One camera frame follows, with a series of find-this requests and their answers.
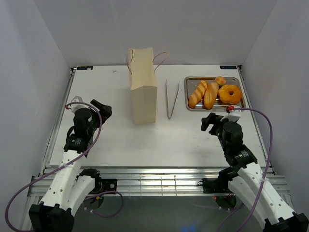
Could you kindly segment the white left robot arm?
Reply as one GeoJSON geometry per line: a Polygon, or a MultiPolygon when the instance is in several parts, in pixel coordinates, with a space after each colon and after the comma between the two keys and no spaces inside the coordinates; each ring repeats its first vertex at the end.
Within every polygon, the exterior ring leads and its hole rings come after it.
{"type": "Polygon", "coordinates": [[[28,212],[36,232],[71,232],[74,216],[86,196],[102,189],[98,171],[79,174],[79,170],[98,140],[102,125],[112,115],[112,108],[97,100],[86,104],[79,97],[65,107],[74,118],[67,131],[60,169],[41,201],[28,212]]]}

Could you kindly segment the beige paper bag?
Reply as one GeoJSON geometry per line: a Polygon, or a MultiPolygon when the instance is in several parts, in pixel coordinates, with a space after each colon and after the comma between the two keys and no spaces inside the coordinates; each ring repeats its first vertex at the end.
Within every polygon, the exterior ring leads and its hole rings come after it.
{"type": "Polygon", "coordinates": [[[130,93],[134,124],[156,122],[157,79],[154,60],[162,55],[170,56],[169,52],[154,55],[151,47],[145,49],[129,49],[126,65],[129,71],[130,93]]]}

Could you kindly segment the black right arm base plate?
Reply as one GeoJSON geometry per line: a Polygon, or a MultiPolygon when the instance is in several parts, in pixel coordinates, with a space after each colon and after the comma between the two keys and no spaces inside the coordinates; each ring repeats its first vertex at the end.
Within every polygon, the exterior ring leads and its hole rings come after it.
{"type": "Polygon", "coordinates": [[[227,182],[219,178],[202,178],[197,182],[197,186],[203,188],[203,193],[232,193],[228,189],[227,182]]]}

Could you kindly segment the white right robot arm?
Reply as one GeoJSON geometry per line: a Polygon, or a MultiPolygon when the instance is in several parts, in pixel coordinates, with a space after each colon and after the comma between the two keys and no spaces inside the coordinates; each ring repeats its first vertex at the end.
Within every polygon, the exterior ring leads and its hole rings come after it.
{"type": "Polygon", "coordinates": [[[243,143],[241,109],[228,108],[226,116],[210,113],[201,120],[201,130],[212,126],[210,135],[216,136],[229,167],[221,170],[216,179],[201,180],[204,193],[233,193],[250,210],[264,232],[305,232],[309,220],[298,214],[278,194],[266,178],[257,158],[243,143]]]}

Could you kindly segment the smooth long fake bread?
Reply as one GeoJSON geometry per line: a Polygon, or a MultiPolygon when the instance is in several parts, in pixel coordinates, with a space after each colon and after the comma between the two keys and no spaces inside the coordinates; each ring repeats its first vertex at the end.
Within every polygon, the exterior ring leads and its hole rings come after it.
{"type": "Polygon", "coordinates": [[[216,82],[211,82],[208,84],[206,92],[204,94],[204,107],[208,110],[211,110],[215,104],[217,94],[218,94],[219,86],[216,82]]]}

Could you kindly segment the scored baguette fake bread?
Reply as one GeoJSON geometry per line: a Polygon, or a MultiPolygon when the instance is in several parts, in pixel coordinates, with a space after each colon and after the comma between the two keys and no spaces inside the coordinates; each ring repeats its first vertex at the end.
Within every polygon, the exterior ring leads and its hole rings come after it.
{"type": "Polygon", "coordinates": [[[201,101],[206,92],[207,87],[208,87],[207,81],[205,80],[200,81],[194,92],[189,97],[188,105],[190,108],[194,109],[195,106],[201,101]]]}

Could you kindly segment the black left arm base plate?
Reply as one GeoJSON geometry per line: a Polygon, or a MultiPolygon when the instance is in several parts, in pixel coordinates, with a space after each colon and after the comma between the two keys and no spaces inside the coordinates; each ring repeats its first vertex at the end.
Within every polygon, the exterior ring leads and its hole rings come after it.
{"type": "Polygon", "coordinates": [[[95,178],[95,187],[89,194],[99,194],[106,191],[117,191],[117,179],[95,178]]]}

